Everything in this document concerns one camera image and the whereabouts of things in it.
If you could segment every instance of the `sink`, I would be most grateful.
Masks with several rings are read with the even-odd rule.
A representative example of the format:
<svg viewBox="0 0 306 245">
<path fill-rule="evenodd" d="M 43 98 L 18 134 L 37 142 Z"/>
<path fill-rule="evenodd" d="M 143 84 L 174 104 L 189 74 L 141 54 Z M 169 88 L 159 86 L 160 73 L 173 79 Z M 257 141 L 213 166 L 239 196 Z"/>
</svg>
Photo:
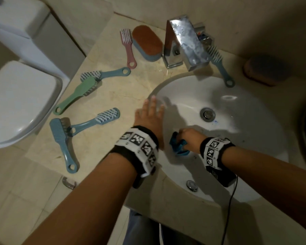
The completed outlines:
<svg viewBox="0 0 306 245">
<path fill-rule="evenodd" d="M 192 127 L 207 136 L 230 139 L 235 145 L 288 162 L 286 137 L 279 122 L 265 105 L 240 86 L 227 88 L 212 76 L 186 76 L 159 85 L 152 94 L 165 109 L 165 150 L 159 152 L 163 172 L 179 187 L 205 200 L 228 205 L 234 184 L 223 187 L 204 167 L 200 155 L 176 156 L 169 145 L 174 131 Z M 202 110 L 208 119 L 202 118 Z M 197 192 L 186 182 L 192 180 Z M 261 196 L 239 178 L 234 200 L 248 202 Z"/>
</svg>

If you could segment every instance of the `toilet lid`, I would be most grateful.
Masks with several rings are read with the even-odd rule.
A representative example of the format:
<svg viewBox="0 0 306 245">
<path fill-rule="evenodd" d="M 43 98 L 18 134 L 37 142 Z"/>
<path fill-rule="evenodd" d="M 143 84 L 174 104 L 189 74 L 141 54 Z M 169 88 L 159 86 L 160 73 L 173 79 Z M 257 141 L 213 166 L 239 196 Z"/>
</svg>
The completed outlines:
<svg viewBox="0 0 306 245">
<path fill-rule="evenodd" d="M 17 61 L 0 70 L 0 143 L 31 131 L 61 91 L 60 79 Z"/>
</svg>

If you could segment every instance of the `pink brush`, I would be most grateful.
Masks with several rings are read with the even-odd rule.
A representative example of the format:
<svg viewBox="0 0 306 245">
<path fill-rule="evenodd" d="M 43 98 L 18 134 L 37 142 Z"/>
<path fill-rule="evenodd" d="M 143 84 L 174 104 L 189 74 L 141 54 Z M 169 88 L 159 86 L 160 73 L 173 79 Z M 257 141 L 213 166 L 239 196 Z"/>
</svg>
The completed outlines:
<svg viewBox="0 0 306 245">
<path fill-rule="evenodd" d="M 121 29 L 120 30 L 120 37 L 121 37 L 121 42 L 126 48 L 126 53 L 127 53 L 127 67 L 130 69 L 134 69 L 137 66 L 137 62 L 134 58 L 134 55 L 132 53 L 132 37 L 131 37 L 131 30 L 126 28 L 126 29 Z"/>
</svg>

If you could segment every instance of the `black cable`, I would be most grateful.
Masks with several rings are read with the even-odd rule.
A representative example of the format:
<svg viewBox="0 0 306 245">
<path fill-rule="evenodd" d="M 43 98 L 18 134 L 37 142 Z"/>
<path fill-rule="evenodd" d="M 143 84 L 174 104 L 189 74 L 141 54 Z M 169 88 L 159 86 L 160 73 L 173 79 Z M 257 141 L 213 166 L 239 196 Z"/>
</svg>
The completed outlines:
<svg viewBox="0 0 306 245">
<path fill-rule="evenodd" d="M 232 192 L 232 195 L 229 199 L 229 206 L 228 206 L 228 214 L 227 214 L 227 221 L 225 222 L 225 227 L 224 227 L 224 231 L 223 231 L 223 236 L 222 236 L 222 242 L 221 242 L 221 245 L 223 245 L 224 243 L 224 239 L 225 239 L 225 235 L 227 234 L 227 228 L 228 228 L 228 223 L 229 223 L 229 217 L 230 217 L 230 206 L 231 206 L 231 201 L 232 201 L 232 198 L 235 194 L 235 191 L 237 189 L 237 184 L 238 184 L 238 176 L 236 178 L 236 184 L 235 184 L 235 189 L 233 190 Z"/>
</svg>

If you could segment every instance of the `jeans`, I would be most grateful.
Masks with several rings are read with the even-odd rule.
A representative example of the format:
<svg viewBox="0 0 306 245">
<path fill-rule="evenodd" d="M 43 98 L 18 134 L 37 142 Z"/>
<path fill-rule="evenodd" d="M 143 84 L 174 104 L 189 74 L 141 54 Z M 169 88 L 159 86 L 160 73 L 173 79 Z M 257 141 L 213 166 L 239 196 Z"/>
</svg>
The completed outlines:
<svg viewBox="0 0 306 245">
<path fill-rule="evenodd" d="M 187 235 L 161 225 L 164 245 L 202 245 Z M 130 211 L 123 245 L 160 245 L 159 223 Z"/>
</svg>

